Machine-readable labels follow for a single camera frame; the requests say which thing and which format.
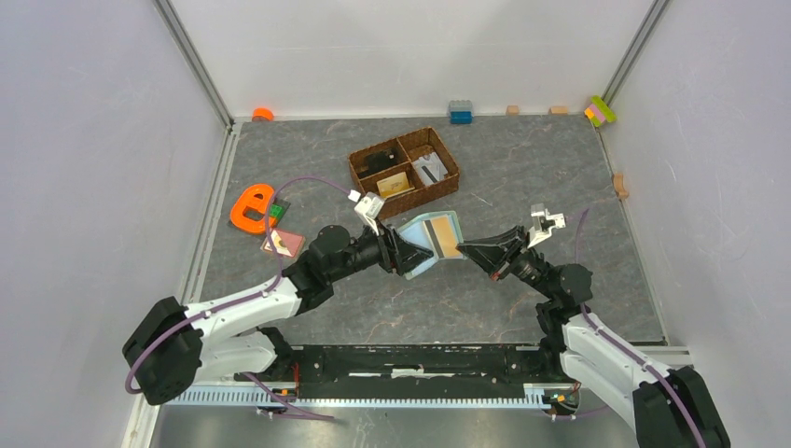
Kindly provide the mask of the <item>gold credit card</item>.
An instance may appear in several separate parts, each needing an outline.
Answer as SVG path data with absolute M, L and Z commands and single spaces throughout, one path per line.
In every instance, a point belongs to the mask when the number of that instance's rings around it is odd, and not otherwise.
M 465 255 L 458 249 L 463 236 L 454 212 L 428 218 L 423 223 L 429 243 L 438 259 L 463 259 Z

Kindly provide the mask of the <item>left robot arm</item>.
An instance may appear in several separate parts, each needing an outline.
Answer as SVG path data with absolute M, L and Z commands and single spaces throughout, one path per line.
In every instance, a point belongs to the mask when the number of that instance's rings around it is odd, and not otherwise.
M 326 226 L 262 284 L 191 305 L 175 297 L 156 301 L 122 347 L 130 367 L 125 389 L 161 405 L 195 382 L 226 375 L 262 372 L 282 380 L 293 356 L 260 325 L 317 308 L 333 296 L 335 282 L 372 266 L 406 276 L 433 256 L 391 226 L 364 228 L 356 238 L 342 226 Z

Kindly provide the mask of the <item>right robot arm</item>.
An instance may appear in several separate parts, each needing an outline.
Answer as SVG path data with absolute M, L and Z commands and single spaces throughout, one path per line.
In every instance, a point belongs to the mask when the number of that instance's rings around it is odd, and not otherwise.
M 592 273 L 553 265 L 516 226 L 457 246 L 493 281 L 510 275 L 546 297 L 537 304 L 538 366 L 551 381 L 580 382 L 630 426 L 641 447 L 729 447 L 710 391 L 693 367 L 672 368 L 617 336 L 590 310 Z

